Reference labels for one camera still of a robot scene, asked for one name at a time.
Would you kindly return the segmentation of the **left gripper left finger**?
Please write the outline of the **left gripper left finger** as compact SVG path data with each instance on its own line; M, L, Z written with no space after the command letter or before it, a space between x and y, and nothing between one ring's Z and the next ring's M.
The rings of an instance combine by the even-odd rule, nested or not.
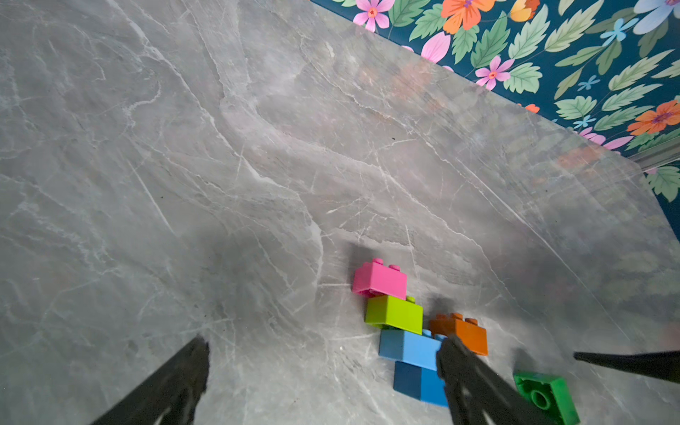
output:
M207 389L209 357L209 343L196 336L94 423L194 423Z

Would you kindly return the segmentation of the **lime green lego brick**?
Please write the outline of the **lime green lego brick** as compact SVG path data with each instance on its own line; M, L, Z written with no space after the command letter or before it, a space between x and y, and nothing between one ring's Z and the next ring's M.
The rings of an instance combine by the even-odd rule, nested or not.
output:
M372 297L367 302L365 323L378 329L401 329L421 335L423 307L416 304L414 297Z

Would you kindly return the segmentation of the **orange lego brick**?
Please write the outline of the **orange lego brick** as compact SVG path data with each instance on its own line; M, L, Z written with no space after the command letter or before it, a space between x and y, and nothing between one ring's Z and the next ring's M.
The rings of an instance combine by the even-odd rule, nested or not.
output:
M456 336L471 352L480 356L489 355L487 330L479 325L478 320L459 313L438 313L429 321L429 325L433 334L448 338Z

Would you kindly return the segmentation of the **light blue long lego brick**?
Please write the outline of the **light blue long lego brick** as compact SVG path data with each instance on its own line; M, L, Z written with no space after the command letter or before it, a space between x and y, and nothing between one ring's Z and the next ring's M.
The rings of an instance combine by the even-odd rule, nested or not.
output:
M437 353L445 339L428 329L422 335L402 329L383 329L378 354L385 359L436 371Z

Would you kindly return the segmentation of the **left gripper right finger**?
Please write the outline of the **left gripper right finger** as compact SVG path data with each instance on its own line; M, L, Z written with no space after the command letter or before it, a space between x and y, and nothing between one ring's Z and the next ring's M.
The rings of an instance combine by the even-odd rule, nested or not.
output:
M550 424L458 336L446 338L437 352L437 374L454 424Z

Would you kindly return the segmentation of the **dark blue small lego brick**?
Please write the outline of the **dark blue small lego brick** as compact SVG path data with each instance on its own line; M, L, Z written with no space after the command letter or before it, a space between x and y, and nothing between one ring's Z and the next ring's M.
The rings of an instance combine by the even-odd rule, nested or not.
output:
M448 407L444 381L436 371L396 362L393 389L424 403Z

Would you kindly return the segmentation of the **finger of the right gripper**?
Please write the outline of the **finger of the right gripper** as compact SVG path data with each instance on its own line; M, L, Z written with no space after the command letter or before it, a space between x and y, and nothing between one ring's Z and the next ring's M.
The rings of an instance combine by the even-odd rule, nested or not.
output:
M632 355L575 352L574 359L634 375L679 384L679 352L654 352Z

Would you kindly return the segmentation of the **pink lego brick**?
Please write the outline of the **pink lego brick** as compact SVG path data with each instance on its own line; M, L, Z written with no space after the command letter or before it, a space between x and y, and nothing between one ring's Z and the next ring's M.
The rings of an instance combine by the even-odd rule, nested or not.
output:
M373 259L355 271L352 292L368 298L387 295L405 300L407 275L399 266L386 266L382 259Z

